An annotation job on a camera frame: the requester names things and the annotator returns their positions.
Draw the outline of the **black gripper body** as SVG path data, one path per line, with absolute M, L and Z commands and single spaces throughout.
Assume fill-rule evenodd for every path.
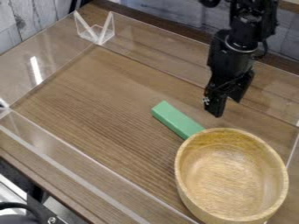
M 207 65 L 211 77 L 206 89 L 230 97 L 238 79 L 253 70 L 253 54 L 257 49 L 258 42 L 239 42 L 230 30 L 219 30 L 215 33 L 210 44 Z

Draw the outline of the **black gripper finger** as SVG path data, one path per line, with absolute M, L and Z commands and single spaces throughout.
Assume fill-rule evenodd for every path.
M 223 116 L 227 99 L 229 99 L 227 94 L 211 91 L 209 89 L 205 90 L 205 97 L 203 97 L 205 109 L 217 118 Z
M 235 101 L 241 102 L 245 97 L 249 87 L 255 77 L 255 72 L 253 70 L 247 71 L 245 75 L 238 79 L 234 84 L 234 90 L 230 92 L 229 97 Z

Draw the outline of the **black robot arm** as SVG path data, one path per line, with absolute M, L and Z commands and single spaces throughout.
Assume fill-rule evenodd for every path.
M 254 63 L 266 57 L 267 39 L 277 34 L 278 0 L 227 0 L 229 29 L 219 30 L 210 43 L 211 71 L 205 88 L 205 109 L 222 117 L 227 99 L 241 102 L 255 77 Z

